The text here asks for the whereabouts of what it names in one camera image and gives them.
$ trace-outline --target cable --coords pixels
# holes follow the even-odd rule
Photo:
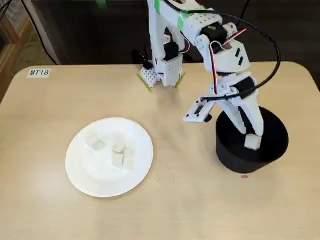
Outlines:
[[[218,42],[218,41],[212,41],[211,43],[212,43],[212,44],[213,44],[213,43],[214,43],[214,44],[218,44],[218,45],[220,46],[220,48],[223,49],[223,50],[225,50],[225,51],[229,50],[229,49],[227,49],[227,48],[224,48],[224,45],[226,45],[227,42],[225,42],[223,45],[222,45],[220,42]]]
[[[187,52],[189,52],[189,50],[190,50],[190,42],[189,42],[189,40],[185,37],[185,35],[183,34],[183,33],[181,33],[181,35],[183,36],[183,38],[188,42],[188,49],[187,49],[187,51],[182,51],[182,52],[180,52],[181,54],[186,54]]]
[[[240,15],[240,18],[241,18],[241,19],[244,19],[244,16],[245,16],[245,14],[246,14],[246,12],[247,12],[247,8],[248,8],[248,6],[249,6],[250,1],[251,1],[251,0],[247,0],[247,1],[246,1],[245,5],[244,5],[244,8],[243,8],[243,10],[242,10],[242,13],[241,13],[241,15]],[[236,27],[239,27],[240,23],[241,23],[241,21],[238,21],[237,24],[236,24]]]
[[[31,13],[29,12],[29,10],[28,10],[28,8],[27,8],[24,0],[21,0],[21,2],[22,2],[22,5],[24,6],[24,9],[26,10],[26,12],[28,13],[28,15],[29,15],[29,17],[30,17],[30,19],[31,19],[31,22],[32,22],[32,24],[33,24],[33,26],[34,26],[34,28],[35,28],[36,33],[37,33],[38,36],[39,36],[41,45],[42,45],[42,47],[43,47],[46,55],[50,58],[50,60],[51,60],[55,65],[58,65],[57,62],[54,60],[54,58],[53,58],[53,57],[49,54],[49,52],[47,51],[46,46],[45,46],[45,43],[44,43],[43,39],[41,38],[39,29],[38,29],[38,27],[37,27],[34,19],[32,18]]]
[[[8,8],[10,6],[10,4],[12,3],[13,0],[9,0],[7,1],[1,8],[0,8],[0,13],[3,11],[3,14],[2,16],[0,17],[0,22],[2,21],[2,19],[5,17],[7,11],[8,11]]]
[[[233,34],[231,37],[229,37],[223,45],[226,45],[227,43],[229,43],[231,40],[235,39],[236,37],[238,37],[240,34],[243,34],[245,31],[247,31],[246,28],[241,29],[240,31],[236,32],[235,34]]]
[[[277,73],[277,71],[280,68],[281,65],[281,53],[279,50],[279,47],[277,45],[277,43],[265,32],[263,32],[261,29],[259,29],[258,27],[256,27],[255,25],[247,22],[246,20],[243,20],[237,16],[233,16],[224,12],[220,12],[220,11],[212,11],[212,10],[190,10],[190,11],[186,11],[186,10],[182,10],[178,7],[176,7],[175,5],[173,5],[169,0],[163,0],[166,4],[168,4],[171,8],[173,8],[174,10],[178,11],[178,12],[182,12],[184,14],[217,14],[217,15],[221,15],[221,16],[225,16],[225,17],[229,17],[231,19],[234,19],[236,21],[240,21],[244,24],[246,24],[247,26],[249,26],[250,28],[256,30],[259,34],[261,34],[262,36],[264,36],[266,39],[269,40],[269,42],[271,42],[271,44],[273,45],[275,51],[276,51],[276,65],[272,71],[272,73],[261,83],[257,84],[256,86],[239,92],[237,94],[233,94],[233,95],[228,95],[228,96],[217,96],[217,97],[202,97],[201,100],[207,100],[207,101],[218,101],[218,100],[229,100],[229,99],[233,99],[233,98],[237,98],[237,97],[241,97],[244,95],[249,95],[251,93],[253,93],[255,90],[261,88],[262,86],[264,86],[265,84],[267,84]]]
[[[215,58],[214,58],[215,53],[214,53],[214,50],[212,49],[212,44],[214,42],[216,41],[213,41],[210,43],[209,48],[210,48],[212,73],[213,73],[214,93],[217,95],[218,94],[218,77],[217,77],[217,70],[216,70]]]

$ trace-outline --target dark background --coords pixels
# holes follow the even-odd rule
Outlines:
[[[240,16],[247,0],[198,2]],[[108,0],[103,8],[95,1],[33,3],[62,64],[130,64],[132,50],[144,52],[144,48],[151,59],[145,0]],[[306,67],[320,89],[319,0],[251,0],[244,19],[276,40],[283,61]],[[256,32],[248,30],[239,41],[251,62],[276,60],[272,45]],[[201,61],[194,47],[189,55],[194,62]]]

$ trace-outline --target green tape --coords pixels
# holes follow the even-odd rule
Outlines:
[[[137,73],[136,75],[137,75],[137,76],[139,77],[139,79],[143,82],[143,84],[144,84],[145,87],[149,90],[149,92],[150,92],[150,93],[153,93],[151,87],[149,87],[149,85],[145,82],[145,80],[142,78],[142,76],[141,76],[139,73]]]
[[[154,7],[158,14],[160,14],[160,2],[161,0],[154,0]]]
[[[177,89],[179,85],[181,84],[182,80],[185,78],[186,73],[184,72],[182,76],[180,77],[179,81],[176,83],[175,88]]]
[[[187,13],[180,13],[180,16],[178,18],[178,29],[182,32],[184,30],[184,26],[185,26],[185,19],[187,19],[188,17],[190,17],[191,14],[187,14]]]

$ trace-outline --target white plate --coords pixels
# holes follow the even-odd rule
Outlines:
[[[88,144],[92,135],[97,135],[106,146],[113,136],[124,137],[125,144],[134,152],[133,167],[114,168],[108,157],[112,148],[94,151]],[[140,184],[147,176],[153,158],[151,137],[142,126],[125,118],[106,118],[91,123],[74,137],[66,152],[65,170],[71,183],[81,192],[108,198],[124,194]]]

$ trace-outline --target red wire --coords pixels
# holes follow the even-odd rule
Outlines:
[[[214,51],[211,46],[212,43],[213,42],[210,43],[209,48],[210,48],[211,64],[212,64],[212,72],[213,72],[214,93],[217,95],[218,94],[218,78],[217,78],[217,71],[215,66]]]
[[[245,31],[247,31],[246,28],[241,29],[240,31],[236,32],[236,33],[233,34],[231,37],[229,37],[229,38],[224,42],[223,45],[229,43],[231,40],[235,39],[235,38],[238,37],[240,34],[243,34]]]

